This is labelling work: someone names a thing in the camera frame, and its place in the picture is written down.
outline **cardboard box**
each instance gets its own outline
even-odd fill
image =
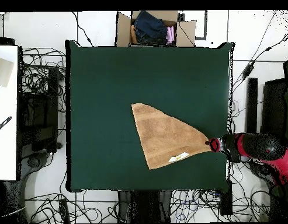
[[[117,12],[117,47],[128,47],[131,44],[130,27],[140,12],[141,11],[132,11],[131,19]],[[166,27],[174,26],[175,46],[193,47],[195,45],[196,21],[177,22],[178,10],[147,10],[147,12],[158,19],[162,19]]]

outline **wire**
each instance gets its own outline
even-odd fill
[[[250,197],[250,204],[251,204],[251,210],[252,210],[252,214],[254,216],[254,218],[256,219],[257,222],[260,222],[258,220],[258,218],[255,216],[255,212],[254,212],[254,208],[253,208],[253,203],[252,203],[252,198],[253,196],[256,194],[256,193],[265,193],[267,194],[268,196],[272,196],[272,194],[268,193],[267,191],[263,191],[263,190],[259,190],[259,191],[256,191],[256,192],[253,192],[251,197]]]
[[[51,157],[50,163],[49,163],[48,165],[45,165],[44,167],[48,167],[48,166],[53,162],[53,156],[54,156],[54,153],[53,153],[53,155],[52,155],[52,157]]]
[[[264,51],[262,51],[253,61],[252,61],[252,59],[251,59],[250,62],[252,62],[252,63],[251,63],[251,64],[248,64],[247,66],[251,66],[251,67],[252,67],[252,66],[254,65],[255,61],[256,61],[265,51],[271,50],[273,47],[277,46],[278,44],[280,44],[280,43],[283,42],[283,41],[286,41],[287,39],[288,39],[288,33],[286,33],[286,34],[284,35],[284,37],[281,39],[280,42],[278,42],[278,43],[276,43],[276,44],[268,47],[268,48],[265,49]]]
[[[250,59],[250,61],[248,62],[248,64],[253,60],[254,56],[255,56],[256,53],[258,52],[258,50],[259,50],[259,48],[260,48],[260,46],[261,46],[261,44],[262,44],[262,41],[263,41],[263,39],[264,39],[264,36],[265,36],[266,32],[268,31],[268,27],[269,27],[270,23],[272,22],[272,19],[273,19],[273,17],[275,16],[275,14],[276,14],[276,10],[275,10],[275,12],[273,13],[272,18],[270,19],[270,21],[269,21],[269,23],[268,23],[268,25],[267,25],[267,27],[266,27],[266,29],[265,29],[265,32],[264,32],[264,34],[263,34],[263,36],[262,36],[262,38],[261,38],[261,41],[260,41],[260,43],[259,43],[259,45],[258,45],[257,50],[256,50],[255,53],[253,54],[253,57]],[[240,73],[240,75],[238,76],[236,82],[234,83],[234,86],[235,86],[235,84],[236,84],[238,81],[243,80],[244,76],[242,76],[242,78],[239,80],[239,77],[242,75],[242,73],[244,73],[244,70],[243,70],[243,71]]]
[[[85,34],[86,39],[89,41],[89,43],[91,44],[91,46],[93,46],[90,38],[86,35],[85,30],[84,30],[83,28],[81,28],[80,25],[78,24],[78,19],[77,19],[76,14],[75,14],[74,12],[71,12],[71,13],[75,16],[75,20],[76,20],[76,23],[77,23],[78,28],[80,28],[82,31],[84,31],[84,34]]]

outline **green table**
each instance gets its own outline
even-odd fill
[[[83,48],[66,41],[67,188],[225,190],[226,156],[220,153],[149,170],[131,104],[148,104],[208,138],[221,137],[227,133],[231,47]]]

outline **wooden-textured cloth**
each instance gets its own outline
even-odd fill
[[[190,125],[149,105],[136,103],[131,108],[149,169],[211,151],[207,137]]]

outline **folded cloth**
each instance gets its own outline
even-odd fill
[[[211,151],[207,137],[184,122],[142,103],[131,105],[149,169]]]
[[[172,41],[174,41],[174,27],[171,27],[171,36],[172,36]]]
[[[136,30],[134,28],[134,25],[131,25],[131,42],[133,44],[137,44]]]
[[[166,38],[167,38],[167,42],[166,42],[166,44],[168,45],[168,44],[171,44],[172,43],[172,31],[171,31],[171,27],[166,27],[166,29],[168,30],[167,31],[167,34],[166,34]]]
[[[142,10],[134,22],[139,43],[165,44],[167,29],[162,20]]]

